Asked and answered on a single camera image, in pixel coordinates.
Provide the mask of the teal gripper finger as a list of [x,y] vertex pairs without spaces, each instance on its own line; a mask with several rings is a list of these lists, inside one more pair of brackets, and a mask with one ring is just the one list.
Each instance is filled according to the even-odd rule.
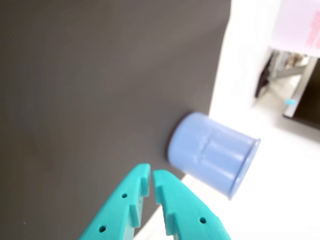
[[151,166],[136,165],[121,181],[94,219],[79,237],[81,240],[132,240],[141,226],[144,198],[150,195]]
[[220,219],[179,178],[153,173],[155,202],[162,206],[165,231],[175,240],[229,240]]

